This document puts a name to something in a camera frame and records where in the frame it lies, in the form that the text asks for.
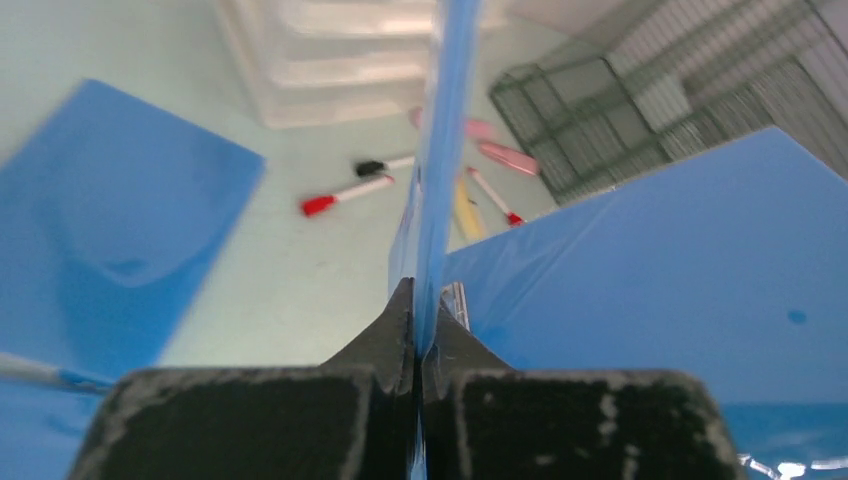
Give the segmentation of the red cap marker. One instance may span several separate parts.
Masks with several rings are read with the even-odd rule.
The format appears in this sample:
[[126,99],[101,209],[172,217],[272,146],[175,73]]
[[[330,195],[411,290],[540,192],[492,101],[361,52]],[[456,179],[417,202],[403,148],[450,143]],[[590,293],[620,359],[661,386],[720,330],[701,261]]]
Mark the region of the red cap marker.
[[322,194],[302,200],[299,203],[299,209],[305,217],[313,217],[330,210],[337,204],[368,195],[392,186],[394,183],[395,180],[392,176],[385,174],[377,175],[335,193]]
[[501,211],[507,224],[511,227],[518,227],[524,223],[524,220],[516,214],[503,200],[503,198],[494,190],[483,175],[473,167],[467,167],[466,173],[478,184],[482,191],[491,199],[495,206]]

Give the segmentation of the red cap marker left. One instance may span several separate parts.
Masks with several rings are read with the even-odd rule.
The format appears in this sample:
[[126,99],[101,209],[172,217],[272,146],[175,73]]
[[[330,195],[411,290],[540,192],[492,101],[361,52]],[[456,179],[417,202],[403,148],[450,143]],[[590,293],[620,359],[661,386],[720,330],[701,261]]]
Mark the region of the red cap marker left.
[[394,183],[395,180],[392,176],[385,174],[377,175],[335,193],[322,194],[302,200],[299,203],[299,209],[305,217],[313,217],[330,210],[337,204],[368,195],[392,186]]

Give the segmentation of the pink highlighter right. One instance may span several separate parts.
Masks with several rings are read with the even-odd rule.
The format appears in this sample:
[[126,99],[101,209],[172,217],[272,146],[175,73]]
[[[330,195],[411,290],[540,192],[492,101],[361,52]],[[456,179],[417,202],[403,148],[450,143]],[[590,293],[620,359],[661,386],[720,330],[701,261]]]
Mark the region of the pink highlighter right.
[[480,141],[477,148],[486,158],[520,173],[536,176],[540,172],[538,162],[518,150],[492,141]]

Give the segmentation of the pink highlighter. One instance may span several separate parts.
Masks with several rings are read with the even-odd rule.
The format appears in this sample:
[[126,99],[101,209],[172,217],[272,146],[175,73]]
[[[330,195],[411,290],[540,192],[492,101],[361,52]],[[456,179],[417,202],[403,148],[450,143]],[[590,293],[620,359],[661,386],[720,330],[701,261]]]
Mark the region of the pink highlighter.
[[[422,107],[414,107],[409,111],[409,120],[414,127],[421,127],[422,115]],[[494,141],[496,130],[486,121],[470,118],[465,121],[464,135],[473,141]]]
[[538,162],[518,150],[492,141],[480,141],[477,148],[486,158],[520,173],[536,176],[540,172]]

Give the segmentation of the yellow highlighter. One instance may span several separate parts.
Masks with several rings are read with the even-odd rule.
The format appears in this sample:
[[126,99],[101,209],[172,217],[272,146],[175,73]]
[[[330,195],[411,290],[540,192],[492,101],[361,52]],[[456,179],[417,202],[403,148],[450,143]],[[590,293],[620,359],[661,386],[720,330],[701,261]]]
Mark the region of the yellow highlighter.
[[467,184],[462,176],[455,182],[454,218],[468,243],[475,243],[486,237],[485,225],[476,204],[469,196]]

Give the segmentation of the red cap marker right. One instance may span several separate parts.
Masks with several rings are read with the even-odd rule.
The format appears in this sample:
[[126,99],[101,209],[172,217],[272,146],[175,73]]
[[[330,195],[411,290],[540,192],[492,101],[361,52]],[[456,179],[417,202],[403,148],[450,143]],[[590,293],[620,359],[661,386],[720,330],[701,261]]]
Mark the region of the red cap marker right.
[[507,224],[511,227],[518,227],[524,223],[524,220],[516,214],[503,200],[503,198],[494,190],[483,175],[473,167],[467,167],[466,173],[478,184],[482,191],[491,199],[495,206],[501,211]]

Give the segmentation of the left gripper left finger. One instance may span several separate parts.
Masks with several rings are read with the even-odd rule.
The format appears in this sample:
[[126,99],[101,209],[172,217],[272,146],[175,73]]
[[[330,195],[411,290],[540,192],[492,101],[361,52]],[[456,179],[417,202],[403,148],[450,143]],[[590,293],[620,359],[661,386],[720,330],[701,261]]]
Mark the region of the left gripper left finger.
[[411,279],[309,367],[151,368],[101,403],[73,479],[406,479],[416,430]]

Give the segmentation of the white plastic drawer organizer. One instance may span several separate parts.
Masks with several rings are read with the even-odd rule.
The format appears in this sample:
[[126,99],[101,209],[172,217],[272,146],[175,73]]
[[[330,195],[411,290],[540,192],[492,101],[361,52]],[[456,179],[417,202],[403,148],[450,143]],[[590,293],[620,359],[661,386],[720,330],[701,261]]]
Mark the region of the white plastic drawer organizer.
[[271,129],[405,113],[420,105],[438,1],[217,1],[257,116]]

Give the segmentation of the pink highlighter left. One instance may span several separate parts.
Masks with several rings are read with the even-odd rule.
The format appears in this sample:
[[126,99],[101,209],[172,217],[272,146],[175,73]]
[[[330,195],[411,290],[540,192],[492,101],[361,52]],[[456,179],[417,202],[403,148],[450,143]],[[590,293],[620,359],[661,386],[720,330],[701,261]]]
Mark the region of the pink highlighter left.
[[[414,127],[421,127],[422,115],[422,107],[414,107],[409,111],[409,120]],[[496,130],[486,121],[470,118],[465,121],[464,135],[473,141],[494,141]]]

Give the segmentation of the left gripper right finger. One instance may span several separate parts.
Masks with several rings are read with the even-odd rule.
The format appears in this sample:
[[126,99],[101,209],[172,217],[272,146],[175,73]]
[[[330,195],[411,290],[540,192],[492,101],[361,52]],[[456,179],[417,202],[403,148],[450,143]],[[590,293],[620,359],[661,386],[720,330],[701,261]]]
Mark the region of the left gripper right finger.
[[430,479],[741,479],[718,406],[672,370],[517,370],[441,310],[423,360]]

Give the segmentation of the blue cap pen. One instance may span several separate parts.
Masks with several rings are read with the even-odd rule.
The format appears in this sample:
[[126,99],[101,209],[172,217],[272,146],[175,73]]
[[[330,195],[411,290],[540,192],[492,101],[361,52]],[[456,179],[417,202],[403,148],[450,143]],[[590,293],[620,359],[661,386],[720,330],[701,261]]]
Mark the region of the blue cap pen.
[[1,378],[98,395],[105,395],[115,383],[114,380],[75,372],[8,352],[1,353]]

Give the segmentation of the black cap marker upper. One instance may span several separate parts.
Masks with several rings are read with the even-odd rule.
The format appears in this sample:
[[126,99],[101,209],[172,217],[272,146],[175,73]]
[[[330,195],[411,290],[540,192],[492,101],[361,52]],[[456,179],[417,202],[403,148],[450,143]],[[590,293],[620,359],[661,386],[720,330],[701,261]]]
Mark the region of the black cap marker upper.
[[415,162],[415,156],[409,155],[388,160],[367,159],[354,163],[354,173],[359,178],[367,178],[377,174],[396,170],[400,168],[410,167]]

